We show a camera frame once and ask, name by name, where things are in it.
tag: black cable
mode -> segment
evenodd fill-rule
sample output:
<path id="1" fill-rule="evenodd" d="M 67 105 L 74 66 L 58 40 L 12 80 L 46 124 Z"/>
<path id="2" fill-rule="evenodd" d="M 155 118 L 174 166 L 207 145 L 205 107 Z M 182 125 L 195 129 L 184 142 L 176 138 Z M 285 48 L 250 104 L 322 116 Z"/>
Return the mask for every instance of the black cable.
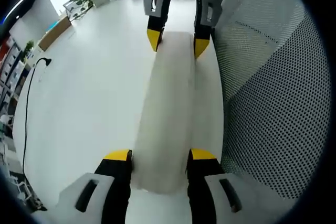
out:
<path id="1" fill-rule="evenodd" d="M 26 177 L 26 174 L 25 174 L 25 156 L 26 156 L 26 146 L 27 146 L 27 115 L 28 115 L 28 98 L 29 98 L 29 92 L 30 92 L 30 86 L 31 86 L 31 81 L 33 80 L 33 77 L 34 77 L 34 73 L 35 73 L 35 69 L 37 67 L 37 64 L 41 61 L 41 60 L 44 60 L 46 62 L 46 67 L 49 66 L 49 64 L 51 63 L 51 59 L 47 59 L 47 58 L 40 58 L 36 64 L 35 64 L 35 67 L 34 67 L 34 70 L 33 70 L 33 74 L 32 74 L 32 77 L 30 79 L 30 82 L 29 82 L 29 87 L 28 87 L 28 92 L 27 92 L 27 102 L 26 102 L 26 120 L 25 120 L 25 147 L 24 147 L 24 150 L 23 150 L 23 160 L 22 160 L 22 173 L 23 173 L 23 176 L 25 177 L 25 180 L 28 181 L 27 177 Z"/>

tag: perforated metal surface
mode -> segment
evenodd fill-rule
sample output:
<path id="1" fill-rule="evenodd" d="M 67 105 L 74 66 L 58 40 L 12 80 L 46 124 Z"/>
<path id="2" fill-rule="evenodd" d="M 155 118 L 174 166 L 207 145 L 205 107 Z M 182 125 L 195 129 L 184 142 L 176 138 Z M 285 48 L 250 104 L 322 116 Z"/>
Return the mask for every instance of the perforated metal surface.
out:
<path id="1" fill-rule="evenodd" d="M 224 170 L 248 173 L 280 196 L 297 198 L 310 181 L 327 137 L 331 84 L 314 22 L 307 12 L 297 12 L 303 10 L 297 8 L 298 0 L 292 1 L 296 4 L 288 19 L 290 29 L 281 33 L 285 36 L 273 41 L 269 37 L 277 37 L 274 29 L 281 29 L 262 31 L 248 14 L 248 22 L 233 15 L 229 25 L 217 31 L 215 46 L 226 118 Z"/>

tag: white wall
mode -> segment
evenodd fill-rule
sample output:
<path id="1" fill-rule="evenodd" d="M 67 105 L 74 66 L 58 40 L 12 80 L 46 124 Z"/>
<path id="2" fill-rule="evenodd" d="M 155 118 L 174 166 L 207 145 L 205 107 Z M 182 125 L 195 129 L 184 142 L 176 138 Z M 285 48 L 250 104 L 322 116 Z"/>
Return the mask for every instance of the white wall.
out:
<path id="1" fill-rule="evenodd" d="M 58 14 L 50 0 L 35 0 L 31 9 L 18 19 L 9 33 L 23 50 L 30 40 L 37 44 L 48 28 L 58 19 Z"/>

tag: white table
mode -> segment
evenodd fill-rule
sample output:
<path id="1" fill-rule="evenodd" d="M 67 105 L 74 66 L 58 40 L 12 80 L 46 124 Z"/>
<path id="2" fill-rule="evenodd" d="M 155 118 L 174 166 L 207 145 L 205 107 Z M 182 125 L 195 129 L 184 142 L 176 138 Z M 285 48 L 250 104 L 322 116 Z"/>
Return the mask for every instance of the white table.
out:
<path id="1" fill-rule="evenodd" d="M 194 0 L 172 0 L 166 30 L 194 31 Z M 28 107 L 26 175 L 47 208 L 65 187 L 94 172 L 109 152 L 134 146 L 155 53 L 146 36 L 143 0 L 117 0 L 93 8 L 73 23 L 40 57 Z M 29 73 L 15 112 L 13 137 L 22 162 Z M 222 87 L 211 43 L 196 65 L 193 147 L 220 159 L 223 138 Z M 151 195 L 132 190 L 128 223 L 190 220 L 186 194 Z M 148 213 L 132 214 L 150 202 Z M 158 211 L 165 204 L 166 211 Z M 179 214 L 172 220 L 172 212 Z"/>

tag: gray mesh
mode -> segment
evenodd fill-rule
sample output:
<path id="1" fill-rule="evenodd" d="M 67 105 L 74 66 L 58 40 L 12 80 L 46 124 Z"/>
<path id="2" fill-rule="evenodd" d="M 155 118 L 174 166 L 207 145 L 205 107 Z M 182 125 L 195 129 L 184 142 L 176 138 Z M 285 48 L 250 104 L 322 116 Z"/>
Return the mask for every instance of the gray mesh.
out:
<path id="1" fill-rule="evenodd" d="M 280 7 L 286 11 L 274 12 Z M 223 169 L 299 197 L 322 153 L 330 116 L 328 63 L 314 22 L 300 0 L 243 1 L 228 25 L 216 29 L 215 47 Z"/>

